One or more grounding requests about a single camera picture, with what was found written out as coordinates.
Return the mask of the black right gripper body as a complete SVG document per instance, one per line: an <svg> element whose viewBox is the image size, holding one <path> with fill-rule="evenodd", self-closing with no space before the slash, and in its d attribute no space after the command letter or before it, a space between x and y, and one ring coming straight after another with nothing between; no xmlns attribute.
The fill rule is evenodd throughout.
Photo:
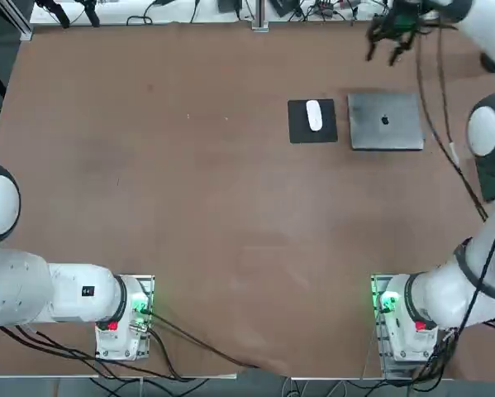
<svg viewBox="0 0 495 397"><path fill-rule="evenodd" d="M421 1L392 1L387 16L385 29L389 36L400 36L417 25L421 13Z"/></svg>

